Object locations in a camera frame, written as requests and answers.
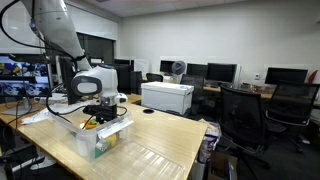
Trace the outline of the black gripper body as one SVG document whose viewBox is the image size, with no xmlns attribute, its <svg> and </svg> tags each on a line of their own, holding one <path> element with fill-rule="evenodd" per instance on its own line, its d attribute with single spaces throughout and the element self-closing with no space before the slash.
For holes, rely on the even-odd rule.
<svg viewBox="0 0 320 180">
<path fill-rule="evenodd" d="M 83 112 L 110 121 L 117 117 L 117 106 L 87 105 Z"/>
</svg>

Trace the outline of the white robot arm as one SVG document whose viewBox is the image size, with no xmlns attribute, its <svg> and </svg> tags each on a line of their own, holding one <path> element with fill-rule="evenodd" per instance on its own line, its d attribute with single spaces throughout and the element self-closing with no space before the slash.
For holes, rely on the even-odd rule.
<svg viewBox="0 0 320 180">
<path fill-rule="evenodd" d="M 33 29 L 46 40 L 56 44 L 75 61 L 78 72 L 69 82 L 77 96 L 99 95 L 95 105 L 84 108 L 86 114 L 109 121 L 117 117 L 116 97 L 118 78 L 115 68 L 109 65 L 92 67 L 79 43 L 75 26 L 63 0 L 20 0 L 28 13 L 34 16 Z"/>
</svg>

